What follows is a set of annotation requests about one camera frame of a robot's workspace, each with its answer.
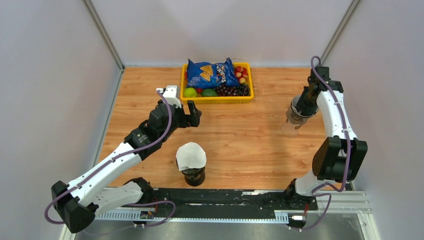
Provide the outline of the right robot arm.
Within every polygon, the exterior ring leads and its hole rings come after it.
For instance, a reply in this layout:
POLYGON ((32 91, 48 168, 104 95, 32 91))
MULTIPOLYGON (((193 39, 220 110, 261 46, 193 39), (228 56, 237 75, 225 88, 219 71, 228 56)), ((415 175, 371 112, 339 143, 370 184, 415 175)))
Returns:
POLYGON ((311 170, 294 180, 294 189, 285 195, 286 204, 298 209, 323 187, 341 192, 354 180, 368 151, 350 125, 344 106, 344 89, 330 78, 326 66, 312 66, 308 85, 293 98, 286 112, 287 122, 300 128, 317 112, 322 115, 326 138, 312 159, 311 170))

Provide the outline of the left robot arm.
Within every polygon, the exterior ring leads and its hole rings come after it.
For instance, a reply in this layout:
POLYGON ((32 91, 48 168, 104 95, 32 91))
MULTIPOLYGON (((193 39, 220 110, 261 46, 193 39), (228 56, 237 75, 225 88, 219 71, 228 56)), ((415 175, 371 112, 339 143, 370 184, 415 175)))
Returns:
POLYGON ((202 112, 192 100, 187 106, 188 114, 183 106, 159 100, 149 118, 133 129, 107 158, 68 183, 54 183, 51 207, 61 218, 59 224, 75 234, 109 210, 135 203, 149 206, 153 201, 152 188, 142 177, 112 190, 106 186, 159 150, 176 129, 198 127, 202 112))

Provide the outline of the white paper coffee filter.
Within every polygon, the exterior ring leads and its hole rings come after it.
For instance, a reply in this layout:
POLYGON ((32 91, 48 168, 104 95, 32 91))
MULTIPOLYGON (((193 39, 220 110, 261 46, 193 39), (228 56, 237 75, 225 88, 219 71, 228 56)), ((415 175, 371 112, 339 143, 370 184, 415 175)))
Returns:
POLYGON ((206 152, 199 144, 188 142, 177 150, 176 163, 181 172, 190 169, 201 169, 207 163, 206 152))

